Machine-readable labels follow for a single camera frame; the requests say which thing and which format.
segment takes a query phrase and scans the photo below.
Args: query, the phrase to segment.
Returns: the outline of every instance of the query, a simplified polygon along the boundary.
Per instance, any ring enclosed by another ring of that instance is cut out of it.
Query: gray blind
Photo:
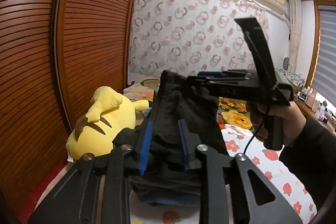
[[[336,6],[318,6],[320,47],[311,86],[336,106]]]

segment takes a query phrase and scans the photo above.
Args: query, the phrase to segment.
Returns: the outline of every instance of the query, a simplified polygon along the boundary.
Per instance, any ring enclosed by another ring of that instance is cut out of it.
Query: yellow plush toy
[[[135,111],[149,108],[147,100],[131,102],[109,86],[99,87],[90,102],[93,105],[68,138],[67,146],[76,160],[85,153],[110,153],[115,136],[124,128],[134,129]]]

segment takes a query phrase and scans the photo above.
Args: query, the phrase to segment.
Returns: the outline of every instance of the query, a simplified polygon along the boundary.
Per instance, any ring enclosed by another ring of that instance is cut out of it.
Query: black cable
[[[269,110],[271,109],[271,105],[268,106],[267,110],[266,110],[266,113],[262,119],[262,122],[261,124],[259,125],[258,129],[254,132],[253,136],[250,138],[249,142],[247,143],[247,145],[245,146],[245,149],[244,149],[244,154],[246,154],[246,150],[247,148],[249,147],[250,143],[252,142],[252,140],[254,139],[254,137],[258,134],[260,128],[264,125],[264,122],[265,122],[265,118],[266,116],[268,115],[269,113]]]

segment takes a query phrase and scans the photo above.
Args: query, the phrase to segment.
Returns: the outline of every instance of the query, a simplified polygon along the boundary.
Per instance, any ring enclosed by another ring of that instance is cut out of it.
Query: metal screw
[[[247,160],[246,156],[243,153],[239,153],[236,155],[237,160],[244,161]]]
[[[85,153],[83,155],[83,160],[92,160],[94,155],[92,153]]]
[[[200,151],[207,151],[208,150],[208,146],[205,145],[205,144],[199,144],[197,146],[197,149],[200,150]]]
[[[123,151],[129,151],[129,150],[131,150],[131,149],[132,149],[132,146],[129,145],[129,144],[123,144],[123,145],[121,146],[121,150],[123,150]]]

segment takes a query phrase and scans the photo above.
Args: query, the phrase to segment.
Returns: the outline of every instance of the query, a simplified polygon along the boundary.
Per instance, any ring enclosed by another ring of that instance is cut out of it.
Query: red fabric
[[[54,170],[49,175],[47,175],[40,183],[40,185],[30,194],[25,208],[23,208],[19,213],[18,219],[21,221],[22,224],[27,223],[29,217],[34,212],[40,197],[42,196],[48,185],[53,181],[53,179],[56,178],[59,172],[61,172],[61,170],[67,165],[67,163],[67,161],[63,161],[56,165]]]

